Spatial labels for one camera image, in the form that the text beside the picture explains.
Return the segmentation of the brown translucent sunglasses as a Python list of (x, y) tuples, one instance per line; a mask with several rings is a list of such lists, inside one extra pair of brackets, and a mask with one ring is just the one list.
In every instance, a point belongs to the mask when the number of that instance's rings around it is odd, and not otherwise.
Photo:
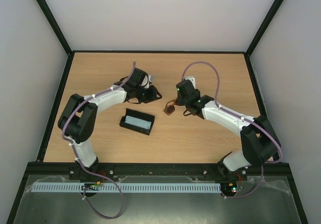
[(177, 105), (177, 102), (178, 102), (177, 98), (168, 101), (163, 109), (163, 112), (167, 116), (170, 116), (175, 111), (175, 106)]

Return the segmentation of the light blue cleaning cloth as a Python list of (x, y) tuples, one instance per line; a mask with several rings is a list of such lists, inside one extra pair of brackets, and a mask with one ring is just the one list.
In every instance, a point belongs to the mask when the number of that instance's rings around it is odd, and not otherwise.
[(126, 124), (132, 125), (132, 126), (136, 126), (139, 128), (143, 128), (146, 130), (149, 130), (151, 127), (151, 122), (143, 120), (143, 119), (139, 119), (139, 118), (135, 118), (132, 116), (126, 116), (125, 117), (125, 121)]

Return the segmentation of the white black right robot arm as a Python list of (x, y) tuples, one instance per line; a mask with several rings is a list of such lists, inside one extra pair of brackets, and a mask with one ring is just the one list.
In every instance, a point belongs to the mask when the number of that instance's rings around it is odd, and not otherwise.
[(236, 171), (249, 166), (282, 161), (283, 153), (276, 133), (267, 117), (242, 115), (199, 92), (184, 93), (178, 89), (178, 103), (189, 115), (213, 121), (235, 133), (241, 140), (241, 149), (230, 152), (218, 162), (219, 175), (231, 179)]

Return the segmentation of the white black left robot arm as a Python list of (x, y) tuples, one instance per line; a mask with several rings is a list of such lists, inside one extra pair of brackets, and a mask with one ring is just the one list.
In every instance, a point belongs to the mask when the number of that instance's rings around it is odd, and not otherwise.
[(70, 96), (58, 121), (62, 139), (69, 142), (75, 154), (75, 161), (86, 168), (98, 162), (93, 151), (90, 137), (96, 123), (96, 117), (102, 111), (130, 99), (138, 103), (150, 103), (162, 98), (158, 89), (151, 84), (150, 76), (142, 81), (128, 77), (115, 82), (110, 88), (97, 94)]

